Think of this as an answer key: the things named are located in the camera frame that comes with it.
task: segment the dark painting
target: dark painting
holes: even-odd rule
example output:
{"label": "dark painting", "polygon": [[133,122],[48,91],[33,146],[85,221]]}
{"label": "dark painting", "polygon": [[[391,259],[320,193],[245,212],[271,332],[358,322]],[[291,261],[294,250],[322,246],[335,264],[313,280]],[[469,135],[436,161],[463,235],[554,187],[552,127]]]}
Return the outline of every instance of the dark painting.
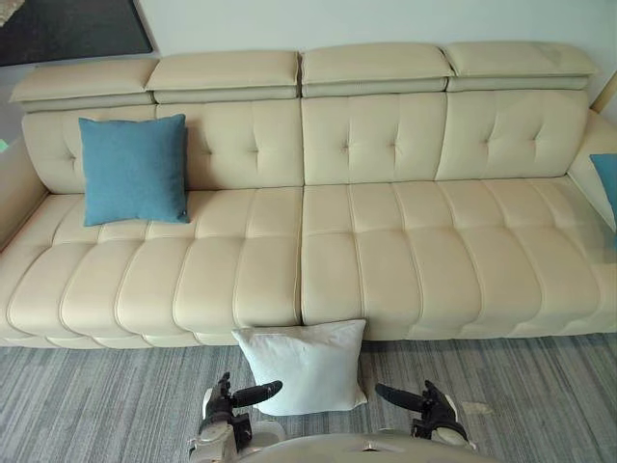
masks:
{"label": "dark painting", "polygon": [[0,27],[0,66],[150,51],[130,0],[26,0]]}

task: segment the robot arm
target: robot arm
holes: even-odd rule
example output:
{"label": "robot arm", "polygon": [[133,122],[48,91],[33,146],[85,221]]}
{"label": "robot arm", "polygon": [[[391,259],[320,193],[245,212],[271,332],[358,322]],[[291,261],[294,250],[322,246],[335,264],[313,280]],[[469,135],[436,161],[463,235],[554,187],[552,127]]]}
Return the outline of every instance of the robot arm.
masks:
{"label": "robot arm", "polygon": [[233,462],[237,453],[253,438],[249,414],[233,415],[234,408],[263,402],[278,393],[281,381],[236,391],[230,395],[229,373],[225,373],[205,406],[199,436],[191,441],[191,463]]}
{"label": "robot arm", "polygon": [[388,402],[418,412],[421,419],[414,419],[412,435],[421,439],[435,440],[445,444],[470,447],[467,432],[457,422],[456,411],[447,395],[430,381],[425,381],[426,391],[416,395],[377,384],[375,392]]}

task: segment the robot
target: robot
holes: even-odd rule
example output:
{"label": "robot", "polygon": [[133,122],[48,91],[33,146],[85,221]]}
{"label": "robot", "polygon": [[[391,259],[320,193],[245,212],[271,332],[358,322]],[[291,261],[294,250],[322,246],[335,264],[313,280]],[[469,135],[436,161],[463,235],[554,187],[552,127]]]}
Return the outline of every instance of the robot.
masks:
{"label": "robot", "polygon": [[267,400],[282,388],[281,381],[254,386],[231,395],[229,373],[204,398],[203,420],[198,437],[190,441],[189,463],[498,463],[479,455],[457,422],[449,397],[425,381],[422,395],[375,387],[388,402],[420,414],[413,420],[411,436],[384,430],[375,434],[325,434],[284,440],[284,431],[274,422],[258,422],[261,434],[277,435],[275,442],[251,445],[260,432],[251,427],[248,414],[235,416],[233,409]]}

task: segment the striped rug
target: striped rug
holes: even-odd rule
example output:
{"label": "striped rug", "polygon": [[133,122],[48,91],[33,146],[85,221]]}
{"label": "striped rug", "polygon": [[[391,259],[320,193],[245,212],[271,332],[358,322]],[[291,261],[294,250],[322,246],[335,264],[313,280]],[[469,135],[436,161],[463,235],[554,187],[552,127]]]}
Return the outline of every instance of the striped rug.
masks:
{"label": "striped rug", "polygon": [[[252,384],[238,347],[0,348],[0,461],[182,462],[205,390],[226,370]],[[480,452],[504,462],[617,460],[617,335],[534,340],[367,342],[368,404],[278,419],[291,437],[409,429],[375,383],[452,395]],[[251,410],[254,420],[262,418]]]}

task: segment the headrest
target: headrest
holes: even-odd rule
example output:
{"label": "headrest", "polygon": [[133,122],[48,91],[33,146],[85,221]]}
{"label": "headrest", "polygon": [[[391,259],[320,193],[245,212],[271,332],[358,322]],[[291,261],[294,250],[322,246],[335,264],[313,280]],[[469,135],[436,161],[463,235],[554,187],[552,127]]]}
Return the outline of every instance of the headrest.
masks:
{"label": "headrest", "polygon": [[107,60],[39,67],[19,82],[11,102],[27,112],[151,104],[146,83],[156,60]]}
{"label": "headrest", "polygon": [[370,43],[318,48],[303,54],[303,96],[441,92],[452,75],[438,47]]}
{"label": "headrest", "polygon": [[161,58],[147,88],[159,103],[295,98],[295,51],[228,51]]}
{"label": "headrest", "polygon": [[583,89],[597,72],[589,57],[563,43],[478,41],[443,49],[454,69],[449,92],[465,90]]}

